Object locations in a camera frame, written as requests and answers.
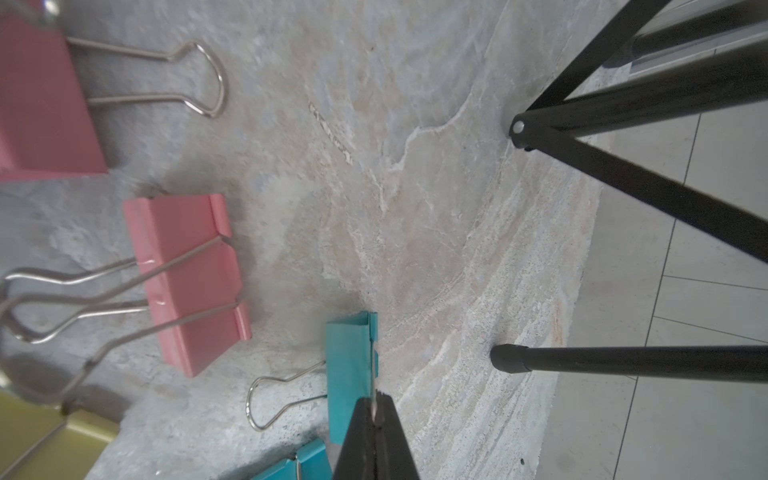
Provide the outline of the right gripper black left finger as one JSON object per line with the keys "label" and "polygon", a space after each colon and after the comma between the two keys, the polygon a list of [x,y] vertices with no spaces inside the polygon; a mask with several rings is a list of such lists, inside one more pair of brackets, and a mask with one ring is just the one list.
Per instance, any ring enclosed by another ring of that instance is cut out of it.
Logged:
{"label": "right gripper black left finger", "polygon": [[372,413],[371,399],[361,397],[355,405],[333,480],[376,478],[376,425]]}

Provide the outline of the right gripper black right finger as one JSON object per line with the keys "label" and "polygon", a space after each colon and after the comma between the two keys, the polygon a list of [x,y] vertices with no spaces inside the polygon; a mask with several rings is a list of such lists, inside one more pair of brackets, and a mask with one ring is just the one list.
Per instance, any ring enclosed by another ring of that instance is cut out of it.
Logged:
{"label": "right gripper black right finger", "polygon": [[376,394],[374,425],[374,478],[419,480],[407,438],[391,396]]}

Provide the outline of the pink binder clip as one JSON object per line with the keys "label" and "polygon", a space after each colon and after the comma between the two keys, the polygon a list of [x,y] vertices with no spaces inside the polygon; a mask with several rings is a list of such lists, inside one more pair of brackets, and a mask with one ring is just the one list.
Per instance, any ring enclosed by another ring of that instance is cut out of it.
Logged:
{"label": "pink binder clip", "polygon": [[[26,401],[52,404],[80,387],[114,350],[156,335],[164,359],[193,377],[229,348],[251,337],[243,283],[226,200],[221,194],[156,196],[123,203],[134,255],[96,270],[65,273],[16,268],[1,278],[1,325],[17,340],[41,345],[80,321],[147,312],[152,326],[105,343],[80,371],[52,393],[1,373],[3,390]],[[92,297],[25,292],[14,281],[80,285],[135,267],[139,276]]]}
{"label": "pink binder clip", "polygon": [[[203,42],[187,41],[169,52],[65,36],[58,31],[58,1],[1,4],[1,179],[4,182],[66,179],[107,173],[107,163],[89,110],[141,103],[181,103],[217,118],[228,99],[228,80],[219,58]],[[77,78],[70,50],[92,49],[151,61],[177,62],[198,51],[218,82],[207,106],[182,93],[146,93],[88,98]]]}

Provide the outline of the large yellow binder clip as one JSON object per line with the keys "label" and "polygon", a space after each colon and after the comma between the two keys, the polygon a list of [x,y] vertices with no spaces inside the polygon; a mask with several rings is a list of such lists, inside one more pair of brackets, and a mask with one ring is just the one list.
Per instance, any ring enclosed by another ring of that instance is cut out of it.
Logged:
{"label": "large yellow binder clip", "polygon": [[1,477],[85,478],[119,425],[85,410],[65,412],[1,393]]}

